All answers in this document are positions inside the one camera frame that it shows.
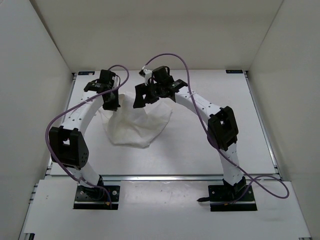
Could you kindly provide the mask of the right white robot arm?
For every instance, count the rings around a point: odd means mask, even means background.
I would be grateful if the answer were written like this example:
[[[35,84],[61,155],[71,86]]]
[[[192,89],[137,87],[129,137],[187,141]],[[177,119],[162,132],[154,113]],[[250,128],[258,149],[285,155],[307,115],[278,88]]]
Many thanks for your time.
[[[181,79],[174,80],[170,68],[160,66],[154,70],[142,68],[139,75],[144,82],[135,86],[133,108],[143,108],[161,98],[168,98],[198,115],[204,124],[207,139],[220,156],[223,169],[224,195],[236,200],[246,186],[243,172],[239,168],[237,140],[239,129],[234,111],[229,106],[220,107],[201,97]]]

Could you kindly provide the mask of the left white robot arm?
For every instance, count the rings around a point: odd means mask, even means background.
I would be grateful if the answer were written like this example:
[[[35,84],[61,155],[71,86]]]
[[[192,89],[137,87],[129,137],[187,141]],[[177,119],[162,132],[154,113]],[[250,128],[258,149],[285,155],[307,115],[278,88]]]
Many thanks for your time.
[[[101,70],[99,77],[86,84],[78,106],[70,111],[59,127],[48,132],[53,161],[81,186],[93,199],[104,195],[102,177],[89,164],[89,149],[85,132],[96,112],[103,108],[116,111],[119,107],[118,76],[110,70]]]

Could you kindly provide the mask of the white skirt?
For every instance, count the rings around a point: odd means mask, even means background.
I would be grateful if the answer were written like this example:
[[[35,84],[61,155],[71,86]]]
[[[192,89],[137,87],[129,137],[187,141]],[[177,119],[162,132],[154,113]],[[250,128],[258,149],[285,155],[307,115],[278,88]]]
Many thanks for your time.
[[[120,107],[117,111],[98,110],[104,131],[113,145],[147,148],[165,129],[173,109],[160,101],[149,108],[133,108],[134,94],[119,95]]]

